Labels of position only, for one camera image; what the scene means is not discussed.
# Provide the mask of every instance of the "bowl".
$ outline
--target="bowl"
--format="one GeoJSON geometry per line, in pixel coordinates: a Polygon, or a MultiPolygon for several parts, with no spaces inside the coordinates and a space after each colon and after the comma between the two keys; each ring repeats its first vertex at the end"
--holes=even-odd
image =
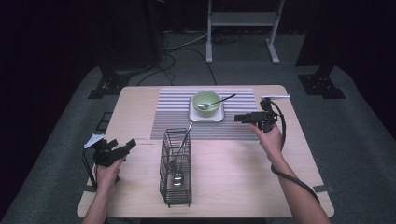
{"type": "Polygon", "coordinates": [[[214,91],[198,91],[192,97],[192,105],[194,109],[197,111],[198,115],[208,118],[213,116],[220,108],[221,103],[213,104],[217,101],[221,100],[221,97],[215,93],[214,91]],[[209,104],[210,106],[206,109],[200,109],[198,105],[200,104],[209,104]]]}

